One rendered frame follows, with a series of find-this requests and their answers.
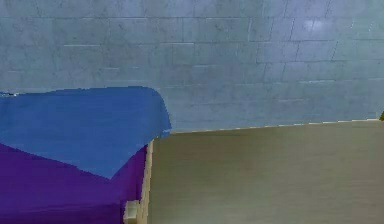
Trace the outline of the blue bed blanket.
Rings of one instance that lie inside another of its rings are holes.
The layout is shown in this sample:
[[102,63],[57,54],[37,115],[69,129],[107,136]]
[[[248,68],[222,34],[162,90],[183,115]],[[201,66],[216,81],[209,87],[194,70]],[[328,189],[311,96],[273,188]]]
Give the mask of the blue bed blanket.
[[162,96],[149,87],[0,92],[0,143],[104,178],[171,129]]

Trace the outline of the purple bed with wooden frame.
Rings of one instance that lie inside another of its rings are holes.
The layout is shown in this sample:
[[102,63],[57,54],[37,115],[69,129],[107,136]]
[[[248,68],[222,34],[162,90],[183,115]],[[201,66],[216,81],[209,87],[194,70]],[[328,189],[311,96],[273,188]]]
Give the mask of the purple bed with wooden frame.
[[0,224],[125,224],[146,156],[143,147],[108,179],[0,143]]

